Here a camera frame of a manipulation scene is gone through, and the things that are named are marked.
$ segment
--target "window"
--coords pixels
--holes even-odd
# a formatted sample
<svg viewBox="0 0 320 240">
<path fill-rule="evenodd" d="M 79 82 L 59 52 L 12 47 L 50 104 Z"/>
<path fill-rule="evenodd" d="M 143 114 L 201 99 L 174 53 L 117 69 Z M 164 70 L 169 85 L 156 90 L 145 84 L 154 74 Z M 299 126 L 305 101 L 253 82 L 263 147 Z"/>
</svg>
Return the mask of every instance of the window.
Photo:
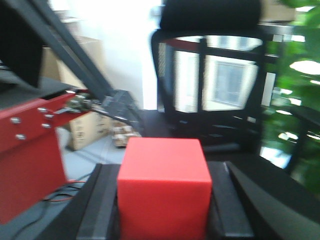
<svg viewBox="0 0 320 240">
<path fill-rule="evenodd" d="M 243 72 L 243 65 L 218 62 L 212 101 L 239 106 Z"/>
<path fill-rule="evenodd" d="M 249 43 L 249 38 L 241 36 L 239 37 L 239 49 L 240 50 L 247 50 L 248 49 L 248 43 Z"/>
</svg>

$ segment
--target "black office chair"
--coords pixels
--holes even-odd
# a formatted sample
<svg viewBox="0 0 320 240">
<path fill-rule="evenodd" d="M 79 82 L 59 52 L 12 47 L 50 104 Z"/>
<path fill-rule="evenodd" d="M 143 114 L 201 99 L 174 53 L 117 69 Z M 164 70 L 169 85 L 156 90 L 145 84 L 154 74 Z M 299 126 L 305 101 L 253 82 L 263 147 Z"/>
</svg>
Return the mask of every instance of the black office chair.
<svg viewBox="0 0 320 240">
<path fill-rule="evenodd" d="M 167 2 L 162 28 L 151 39 L 158 109 L 164 110 L 170 134 L 198 138 L 212 152 L 257 153 L 266 79 L 265 35 L 257 28 L 259 11 L 243 16 L 240 11 L 236 15 L 242 18 L 241 25 L 228 25 L 226 17 L 214 15 L 219 10 L 212 3 L 218 1 L 203 1 L 204 10 L 215 11 L 210 16 L 216 23 L 210 26 L 206 17 L 196 20 L 193 14 L 173 14 L 174 9 L 180 10 L 180 2 Z M 193 1 L 181 4 L 195 9 L 196 15 L 203 12 L 194 8 Z"/>
</svg>

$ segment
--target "cardboard box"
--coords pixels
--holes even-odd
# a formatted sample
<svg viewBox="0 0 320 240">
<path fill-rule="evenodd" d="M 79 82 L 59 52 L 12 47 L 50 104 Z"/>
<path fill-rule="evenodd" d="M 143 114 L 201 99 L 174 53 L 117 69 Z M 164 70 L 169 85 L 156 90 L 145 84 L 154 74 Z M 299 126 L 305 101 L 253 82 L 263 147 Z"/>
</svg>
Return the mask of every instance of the cardboard box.
<svg viewBox="0 0 320 240">
<path fill-rule="evenodd" d="M 77 40 L 100 72 L 103 75 L 106 75 L 105 60 L 101 41 L 84 36 L 80 36 Z M 40 75 L 43 77 L 56 79 L 62 83 L 70 84 L 81 89 L 86 88 L 49 47 L 43 48 Z"/>
<path fill-rule="evenodd" d="M 88 112 L 71 120 L 67 128 L 71 131 L 68 147 L 79 150 L 109 133 L 110 118 L 96 112 Z"/>
<path fill-rule="evenodd" d="M 294 21 L 296 18 L 296 9 L 287 7 L 279 0 L 262 0 L 263 22 Z"/>
</svg>

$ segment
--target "red wire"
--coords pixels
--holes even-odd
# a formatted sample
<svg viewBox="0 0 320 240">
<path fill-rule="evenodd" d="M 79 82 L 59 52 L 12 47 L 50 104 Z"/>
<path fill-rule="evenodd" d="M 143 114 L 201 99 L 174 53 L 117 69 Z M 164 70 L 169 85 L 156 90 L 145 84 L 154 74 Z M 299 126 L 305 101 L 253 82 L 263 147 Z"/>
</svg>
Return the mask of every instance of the red wire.
<svg viewBox="0 0 320 240">
<path fill-rule="evenodd" d="M 57 200 L 49 200 L 49 202 L 53 202 L 53 203 L 58 203 L 58 202 L 63 202 L 63 201 L 67 201 L 67 200 L 70 200 L 72 199 L 73 197 L 66 197 L 66 198 L 63 198 L 63 199 L 57 199 Z"/>
</svg>

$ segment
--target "green plant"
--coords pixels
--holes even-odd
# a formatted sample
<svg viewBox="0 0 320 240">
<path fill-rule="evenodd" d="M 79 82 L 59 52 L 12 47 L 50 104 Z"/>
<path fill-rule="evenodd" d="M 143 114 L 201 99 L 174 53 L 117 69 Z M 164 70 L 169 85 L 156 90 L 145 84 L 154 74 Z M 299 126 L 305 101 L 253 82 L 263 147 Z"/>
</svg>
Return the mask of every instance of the green plant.
<svg viewBox="0 0 320 240">
<path fill-rule="evenodd" d="M 292 105 L 306 106 L 320 112 L 320 0 L 281 0 L 291 8 L 313 6 L 300 13 L 292 22 L 294 35 L 304 41 L 288 41 L 277 69 L 276 87 L 278 93 L 266 113 L 264 121 L 263 145 L 287 154 L 292 154 L 299 133 L 299 120 L 285 111 Z M 277 51 L 277 43 L 270 43 L 269 52 Z M 305 63 L 297 70 L 293 63 Z M 305 69 L 310 64 L 319 63 L 313 69 Z M 320 129 L 310 129 L 308 140 L 300 160 L 292 172 L 292 177 L 311 192 L 320 194 Z"/>
</svg>

